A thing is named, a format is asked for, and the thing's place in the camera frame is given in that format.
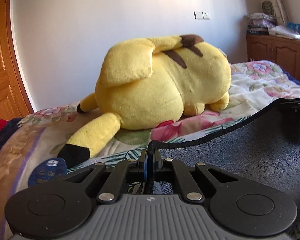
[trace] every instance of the curtain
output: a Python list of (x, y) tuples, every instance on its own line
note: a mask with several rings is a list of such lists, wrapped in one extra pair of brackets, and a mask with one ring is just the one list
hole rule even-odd
[(278, 25), (286, 25), (289, 21), (287, 11), (282, 3), (282, 0), (270, 0), (274, 7), (275, 16), (278, 21)]

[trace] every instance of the wall outlet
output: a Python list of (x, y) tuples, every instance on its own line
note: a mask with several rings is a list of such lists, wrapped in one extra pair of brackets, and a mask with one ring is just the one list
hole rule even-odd
[(211, 19), (210, 13), (203, 13), (203, 18), (204, 18), (205, 20), (210, 20), (210, 19)]
[(203, 20), (203, 12), (194, 12), (194, 18), (197, 20)]

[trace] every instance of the black ear tip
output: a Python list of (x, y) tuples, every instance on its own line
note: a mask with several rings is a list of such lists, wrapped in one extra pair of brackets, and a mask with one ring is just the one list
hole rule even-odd
[(80, 104), (78, 104), (78, 106), (77, 106), (77, 112), (80, 113), (80, 114), (85, 113), (84, 111), (82, 111), (82, 109), (80, 107)]
[(86, 147), (66, 144), (59, 152), (58, 157), (65, 160), (68, 168), (72, 168), (90, 159), (90, 150)]

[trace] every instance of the plush body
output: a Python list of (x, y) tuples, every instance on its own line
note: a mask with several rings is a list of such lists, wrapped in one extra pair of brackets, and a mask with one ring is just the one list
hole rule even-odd
[(60, 152), (68, 166), (80, 149), (95, 157), (120, 128), (149, 129), (182, 114), (221, 111), (229, 103), (231, 70), (226, 56), (197, 35), (133, 39), (113, 46), (95, 92), (79, 112), (100, 108), (102, 116), (79, 129)]

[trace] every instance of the gray gripper base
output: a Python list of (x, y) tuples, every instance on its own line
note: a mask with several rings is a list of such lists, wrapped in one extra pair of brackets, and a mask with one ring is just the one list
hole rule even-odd
[[(244, 240), (220, 228), (199, 205), (178, 195), (123, 195), (99, 206), (81, 228), (58, 240)], [(287, 234), (271, 238), (291, 240)], [(15, 235), (11, 240), (27, 240)]]

